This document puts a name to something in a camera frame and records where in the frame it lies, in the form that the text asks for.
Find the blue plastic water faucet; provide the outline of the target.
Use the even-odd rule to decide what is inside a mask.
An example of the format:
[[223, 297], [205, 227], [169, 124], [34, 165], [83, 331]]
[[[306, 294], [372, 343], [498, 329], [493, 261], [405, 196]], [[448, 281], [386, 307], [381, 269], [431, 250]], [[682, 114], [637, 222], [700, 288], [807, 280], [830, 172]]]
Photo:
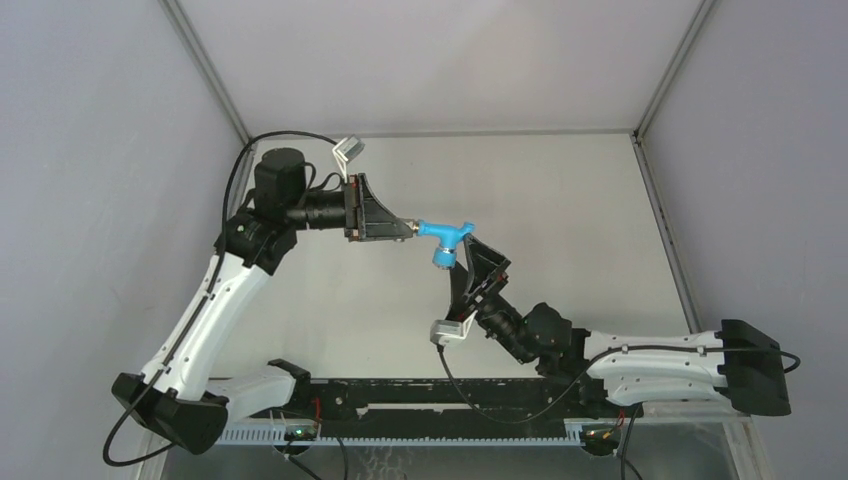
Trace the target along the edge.
[[457, 246], [462, 243], [466, 236], [475, 230], [475, 225], [465, 222], [456, 227], [445, 224], [436, 224], [418, 220], [415, 222], [417, 236], [434, 237], [438, 239], [438, 245], [434, 250], [432, 263], [440, 269], [452, 269], [457, 261]]

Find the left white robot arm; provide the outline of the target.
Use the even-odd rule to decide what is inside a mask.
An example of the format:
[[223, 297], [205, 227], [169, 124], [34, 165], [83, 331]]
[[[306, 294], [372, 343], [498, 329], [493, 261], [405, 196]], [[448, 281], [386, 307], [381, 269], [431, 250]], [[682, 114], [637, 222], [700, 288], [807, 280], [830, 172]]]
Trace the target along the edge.
[[276, 359], [254, 373], [211, 378], [218, 353], [243, 311], [274, 275], [304, 230], [341, 229], [351, 242], [402, 241], [414, 221], [376, 199], [362, 174], [337, 191], [310, 187], [311, 166], [294, 148], [267, 151], [254, 169], [245, 206], [224, 223], [194, 298], [162, 348], [138, 374], [122, 373], [116, 399], [142, 427], [192, 454], [209, 450], [226, 427], [279, 408], [290, 417], [311, 407], [307, 371]]

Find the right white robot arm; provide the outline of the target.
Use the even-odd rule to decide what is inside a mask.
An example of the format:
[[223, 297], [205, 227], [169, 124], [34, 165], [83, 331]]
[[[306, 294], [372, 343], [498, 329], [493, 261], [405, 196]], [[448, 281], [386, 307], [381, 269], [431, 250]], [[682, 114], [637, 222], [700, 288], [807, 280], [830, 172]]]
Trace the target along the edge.
[[592, 416], [615, 405], [724, 401], [753, 416], [791, 413], [787, 374], [800, 365], [777, 340], [740, 319], [717, 330], [671, 337], [625, 336], [579, 328], [545, 302], [520, 313], [502, 295], [509, 259], [472, 234], [450, 270], [447, 322], [465, 337], [470, 322], [517, 363], [563, 385], [563, 396]]

